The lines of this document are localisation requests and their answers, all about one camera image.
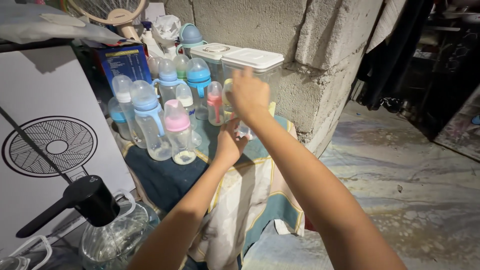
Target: white container lid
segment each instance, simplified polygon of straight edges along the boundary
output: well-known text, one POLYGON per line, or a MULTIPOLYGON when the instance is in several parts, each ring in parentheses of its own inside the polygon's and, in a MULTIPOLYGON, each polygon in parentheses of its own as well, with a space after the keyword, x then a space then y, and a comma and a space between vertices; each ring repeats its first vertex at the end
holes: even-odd
POLYGON ((210 44, 205 44, 205 45, 191 48, 190 54, 207 58, 207 59, 212 59, 213 62, 218 62, 220 64, 220 59, 222 59, 222 56, 224 54, 238 51, 240 49, 242 48, 220 44, 220 43, 210 43, 210 44))
POLYGON ((283 60, 283 55, 280 53, 251 48, 226 53, 222 57, 222 62, 225 64, 238 67, 250 66, 254 70, 268 69, 282 63, 283 60))

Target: hand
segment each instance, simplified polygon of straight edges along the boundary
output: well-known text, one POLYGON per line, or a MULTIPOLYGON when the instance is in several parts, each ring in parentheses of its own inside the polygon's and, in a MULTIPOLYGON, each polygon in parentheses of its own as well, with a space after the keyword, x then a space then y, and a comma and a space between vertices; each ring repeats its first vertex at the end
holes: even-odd
POLYGON ((251 67, 245 67, 243 74, 240 70, 234 70, 232 77, 232 91, 225 95, 238 117, 249 125, 259 113, 268 112, 270 87, 267 83, 252 77, 251 67))
POLYGON ((247 136, 241 139, 237 138, 238 132, 235 133, 234 129, 238 123, 238 118, 230 120, 220 127, 220 133, 218 134, 218 144, 212 164, 219 164, 225 170, 228 170, 239 160, 248 143, 247 136))

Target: black cable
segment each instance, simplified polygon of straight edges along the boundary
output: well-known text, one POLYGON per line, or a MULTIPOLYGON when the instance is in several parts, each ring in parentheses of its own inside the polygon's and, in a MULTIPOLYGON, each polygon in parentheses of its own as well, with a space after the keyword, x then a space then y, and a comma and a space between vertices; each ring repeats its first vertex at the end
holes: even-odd
POLYGON ((30 147, 35 150, 54 170, 56 170, 65 181, 67 181, 68 184, 71 184, 72 181, 68 176, 60 171, 60 169, 45 155, 45 153, 35 144, 35 142, 15 123, 15 121, 10 117, 10 115, 7 114, 6 111, 3 110, 3 108, 0 106, 0 114, 10 123, 10 125, 13 126, 15 131, 22 137, 22 139, 30 145, 30 147))

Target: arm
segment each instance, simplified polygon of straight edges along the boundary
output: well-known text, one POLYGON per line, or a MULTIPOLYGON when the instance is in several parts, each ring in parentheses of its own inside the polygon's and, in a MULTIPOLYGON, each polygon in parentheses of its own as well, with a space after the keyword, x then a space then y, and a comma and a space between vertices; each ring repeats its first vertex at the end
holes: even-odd
POLYGON ((335 269, 406 269, 348 189, 269 114, 268 84, 247 68, 233 77, 227 98, 272 156, 335 269))
POLYGON ((237 121, 222 125, 215 158, 190 191, 160 222, 135 254, 128 270, 178 270, 227 170, 240 158, 248 139, 233 132, 237 121))

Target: electric fly swatter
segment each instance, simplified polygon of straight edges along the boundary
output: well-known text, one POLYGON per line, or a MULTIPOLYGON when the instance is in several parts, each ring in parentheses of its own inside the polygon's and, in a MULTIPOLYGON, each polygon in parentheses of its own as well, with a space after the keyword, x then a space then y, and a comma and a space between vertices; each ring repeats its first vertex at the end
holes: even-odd
POLYGON ((140 41, 132 21, 144 9, 146 0, 68 0, 91 20, 116 26, 126 38, 140 41))

